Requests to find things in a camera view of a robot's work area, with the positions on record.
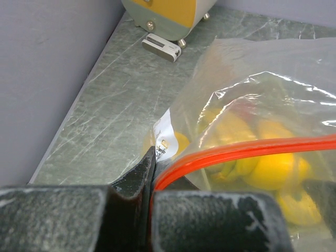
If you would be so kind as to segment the yellow lemon toy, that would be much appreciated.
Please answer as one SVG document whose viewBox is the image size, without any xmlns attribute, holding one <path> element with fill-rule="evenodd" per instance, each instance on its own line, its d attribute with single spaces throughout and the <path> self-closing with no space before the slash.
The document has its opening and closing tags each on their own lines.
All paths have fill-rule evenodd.
<svg viewBox="0 0 336 252">
<path fill-rule="evenodd" d="M 276 191 L 296 187 L 311 174 L 311 165 L 293 153 L 265 155 L 244 181 L 255 188 Z"/>
</svg>

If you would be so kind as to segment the yellow banana bunch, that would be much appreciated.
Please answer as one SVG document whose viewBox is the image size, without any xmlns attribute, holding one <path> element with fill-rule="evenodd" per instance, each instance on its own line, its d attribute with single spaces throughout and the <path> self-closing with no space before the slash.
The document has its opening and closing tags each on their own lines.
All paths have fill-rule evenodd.
<svg viewBox="0 0 336 252">
<path fill-rule="evenodd" d="M 221 109 L 205 110 L 198 122 L 199 148 L 211 149 L 222 145 L 249 142 L 257 139 L 248 124 L 233 112 Z M 256 167 L 259 158 L 250 157 L 228 161 L 206 168 L 213 182 L 233 182 L 248 175 Z"/>
</svg>

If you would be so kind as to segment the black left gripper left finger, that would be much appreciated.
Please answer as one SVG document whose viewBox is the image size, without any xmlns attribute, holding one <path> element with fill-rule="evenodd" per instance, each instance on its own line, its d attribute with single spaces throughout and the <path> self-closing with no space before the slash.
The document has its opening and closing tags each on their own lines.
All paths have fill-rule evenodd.
<svg viewBox="0 0 336 252">
<path fill-rule="evenodd" d="M 111 184 L 1 188 L 1 251 L 142 251 L 155 149 Z"/>
</svg>

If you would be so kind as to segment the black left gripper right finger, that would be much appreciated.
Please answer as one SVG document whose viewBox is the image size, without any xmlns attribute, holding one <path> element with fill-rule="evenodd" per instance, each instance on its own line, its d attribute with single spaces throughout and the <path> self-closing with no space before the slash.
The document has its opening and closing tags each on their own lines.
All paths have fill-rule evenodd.
<svg viewBox="0 0 336 252">
<path fill-rule="evenodd" d="M 151 251 L 293 251 L 279 205 L 253 191 L 199 191 L 179 181 L 155 191 Z"/>
</svg>

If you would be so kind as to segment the yellow orange toy fruit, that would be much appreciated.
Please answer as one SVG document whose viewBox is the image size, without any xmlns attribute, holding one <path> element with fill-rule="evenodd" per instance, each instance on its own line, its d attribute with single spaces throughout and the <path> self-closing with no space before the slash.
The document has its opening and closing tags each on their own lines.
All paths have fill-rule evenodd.
<svg viewBox="0 0 336 252">
<path fill-rule="evenodd" d="M 322 221 L 317 205 L 302 188 L 279 191 L 276 194 L 276 201 L 285 219 L 294 225 L 313 226 Z"/>
</svg>

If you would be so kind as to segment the clear zip bag red zipper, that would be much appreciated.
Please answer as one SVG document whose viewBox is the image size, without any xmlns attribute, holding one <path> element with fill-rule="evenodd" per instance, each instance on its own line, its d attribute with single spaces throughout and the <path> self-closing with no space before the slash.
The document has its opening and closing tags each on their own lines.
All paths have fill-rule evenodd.
<svg viewBox="0 0 336 252">
<path fill-rule="evenodd" d="M 241 117 L 257 139 L 201 150 L 198 122 L 203 111 L 214 109 Z M 171 159 L 179 148 L 174 131 L 190 144 Z M 302 188 L 317 205 L 322 221 L 294 225 L 281 211 L 293 251 L 335 251 L 334 38 L 214 40 L 152 133 L 154 192 L 179 181 L 190 182 L 199 191 L 268 193 L 276 201 L 277 192 Z M 296 187 L 265 191 L 248 185 L 244 176 L 216 183 L 206 171 L 228 161 L 283 153 L 293 153 L 311 165 L 309 177 Z"/>
</svg>

